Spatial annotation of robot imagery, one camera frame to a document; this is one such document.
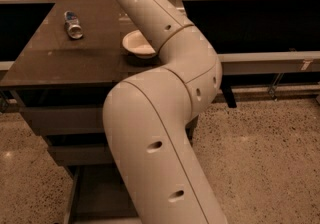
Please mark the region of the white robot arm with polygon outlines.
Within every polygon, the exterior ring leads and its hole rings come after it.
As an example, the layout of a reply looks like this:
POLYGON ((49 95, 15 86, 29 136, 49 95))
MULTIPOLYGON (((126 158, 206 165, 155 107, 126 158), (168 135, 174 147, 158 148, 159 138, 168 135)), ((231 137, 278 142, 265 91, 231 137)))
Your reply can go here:
POLYGON ((161 60, 118 83, 103 105, 108 145, 142 224, 228 224, 185 132, 217 95, 217 53, 168 0, 116 1, 161 60))

